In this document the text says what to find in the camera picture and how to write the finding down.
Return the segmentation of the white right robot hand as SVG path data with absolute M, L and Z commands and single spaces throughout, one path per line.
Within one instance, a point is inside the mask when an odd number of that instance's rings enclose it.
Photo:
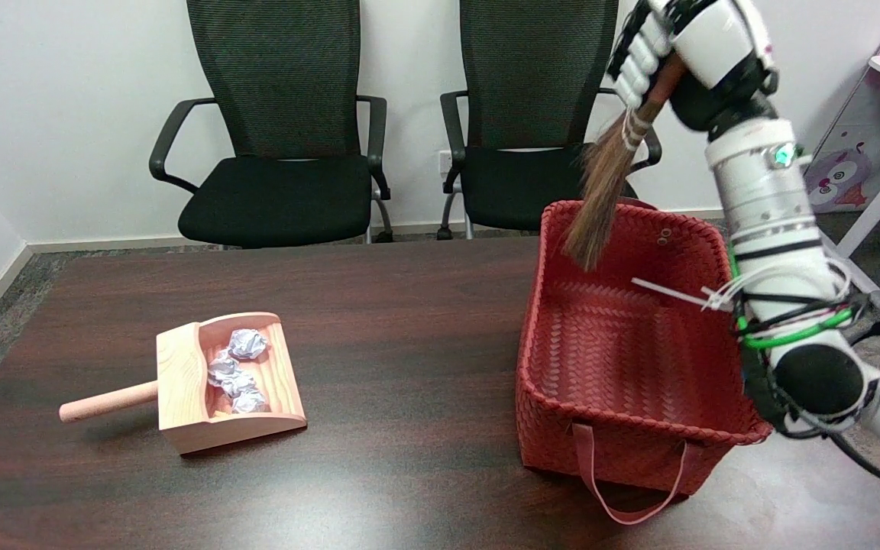
M 751 1 L 639 1 L 609 56 L 613 90 L 640 107 L 674 54 L 684 75 L 669 101 L 685 128 L 715 141 L 739 123 L 778 118 L 772 41 Z

